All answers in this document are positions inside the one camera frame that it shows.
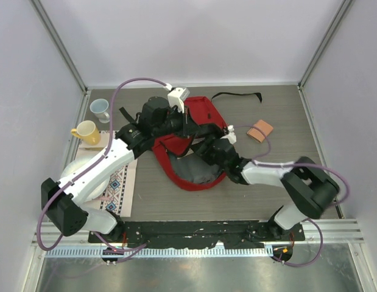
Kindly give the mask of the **red backpack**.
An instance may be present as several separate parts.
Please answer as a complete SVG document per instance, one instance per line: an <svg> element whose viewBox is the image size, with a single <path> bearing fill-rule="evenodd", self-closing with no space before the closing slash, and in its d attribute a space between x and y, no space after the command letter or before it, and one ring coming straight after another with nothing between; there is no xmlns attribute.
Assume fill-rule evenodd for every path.
<svg viewBox="0 0 377 292"><path fill-rule="evenodd" d="M197 96L184 104L182 114L164 97L151 97L135 118L121 108L129 124L115 138L136 158L152 151L165 174L183 190L210 189L225 177L246 185L242 170L248 159L239 156L227 138L231 130L212 101Z"/></svg>

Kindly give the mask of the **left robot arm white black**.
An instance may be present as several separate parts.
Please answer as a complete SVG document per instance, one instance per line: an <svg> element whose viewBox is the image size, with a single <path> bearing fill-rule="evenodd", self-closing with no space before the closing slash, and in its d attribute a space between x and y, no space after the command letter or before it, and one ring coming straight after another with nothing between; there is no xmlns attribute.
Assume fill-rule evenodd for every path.
<svg viewBox="0 0 377 292"><path fill-rule="evenodd" d="M42 183L43 215L63 237L87 230L111 243L118 242L124 231L120 217L110 210L87 209L84 202L113 172L150 150L159 137L192 137L198 129L184 98L172 94L167 98L151 97L143 105L138 121L123 126L85 165L57 182L48 178Z"/></svg>

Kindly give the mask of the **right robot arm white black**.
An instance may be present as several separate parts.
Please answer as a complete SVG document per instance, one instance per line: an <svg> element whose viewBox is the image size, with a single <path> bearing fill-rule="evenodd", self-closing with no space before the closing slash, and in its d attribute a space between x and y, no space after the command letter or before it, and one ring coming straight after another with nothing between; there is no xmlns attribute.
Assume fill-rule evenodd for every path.
<svg viewBox="0 0 377 292"><path fill-rule="evenodd" d="M226 138L206 139L192 147L208 165L219 166L236 184L265 184L283 188L292 202L281 206L267 222L269 235L282 240L305 219L319 219L340 192L328 170L306 156L285 164L239 156Z"/></svg>

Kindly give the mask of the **light blue cup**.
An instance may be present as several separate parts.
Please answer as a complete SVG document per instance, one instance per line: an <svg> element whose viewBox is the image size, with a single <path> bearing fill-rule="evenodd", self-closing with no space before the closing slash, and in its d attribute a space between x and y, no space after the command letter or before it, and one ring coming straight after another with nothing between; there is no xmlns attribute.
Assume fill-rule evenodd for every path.
<svg viewBox="0 0 377 292"><path fill-rule="evenodd" d="M110 104L106 99L96 99L90 104L90 111L101 123L110 122Z"/></svg>

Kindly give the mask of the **yellow mug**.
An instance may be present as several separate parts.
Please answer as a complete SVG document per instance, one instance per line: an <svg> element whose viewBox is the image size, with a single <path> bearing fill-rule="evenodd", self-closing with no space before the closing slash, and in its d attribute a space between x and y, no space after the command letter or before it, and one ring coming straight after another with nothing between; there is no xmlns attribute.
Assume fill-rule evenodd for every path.
<svg viewBox="0 0 377 292"><path fill-rule="evenodd" d="M100 142L100 132L91 120L85 120L71 130L71 134L83 140L88 145L97 145Z"/></svg>

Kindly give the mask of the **patterned placemat cloth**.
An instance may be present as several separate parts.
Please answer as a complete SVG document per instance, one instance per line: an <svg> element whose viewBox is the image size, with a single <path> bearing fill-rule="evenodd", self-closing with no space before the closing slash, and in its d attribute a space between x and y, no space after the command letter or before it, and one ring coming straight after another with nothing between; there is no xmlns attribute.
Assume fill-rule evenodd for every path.
<svg viewBox="0 0 377 292"><path fill-rule="evenodd" d="M100 131L100 142L94 146L80 141L75 158L85 155L95 156L107 146L109 136L108 131ZM83 205L93 209L109 210L122 218L131 217L136 167L137 161L133 161L115 170L103 194L96 199L84 202Z"/></svg>

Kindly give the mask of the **white paper plate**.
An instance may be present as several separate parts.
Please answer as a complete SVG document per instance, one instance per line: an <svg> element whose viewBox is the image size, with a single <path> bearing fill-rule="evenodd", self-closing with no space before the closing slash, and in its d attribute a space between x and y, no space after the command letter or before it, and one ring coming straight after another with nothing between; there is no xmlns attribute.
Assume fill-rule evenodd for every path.
<svg viewBox="0 0 377 292"><path fill-rule="evenodd" d="M93 158L92 155L85 155L85 156L79 156L78 158L75 158L72 162L70 162L62 171L61 178L64 178L68 176L69 174L75 172L79 168L81 168L83 165L85 165L89 160ZM104 190L108 186L109 179L106 179L104 182L99 184L88 196L88 198L85 201L90 201L93 199L96 199L100 195L103 194Z"/></svg>

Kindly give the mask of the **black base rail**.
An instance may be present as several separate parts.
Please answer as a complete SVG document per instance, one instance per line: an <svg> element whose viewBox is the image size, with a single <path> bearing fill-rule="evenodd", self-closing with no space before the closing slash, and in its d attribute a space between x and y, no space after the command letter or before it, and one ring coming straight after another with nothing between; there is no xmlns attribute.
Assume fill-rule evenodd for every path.
<svg viewBox="0 0 377 292"><path fill-rule="evenodd" d="M261 248L265 242L302 242L302 225L282 231L274 223L258 220L229 221L123 221L114 234L102 235L109 243L129 248L145 244L150 249L212 249L218 242L226 249Z"/></svg>

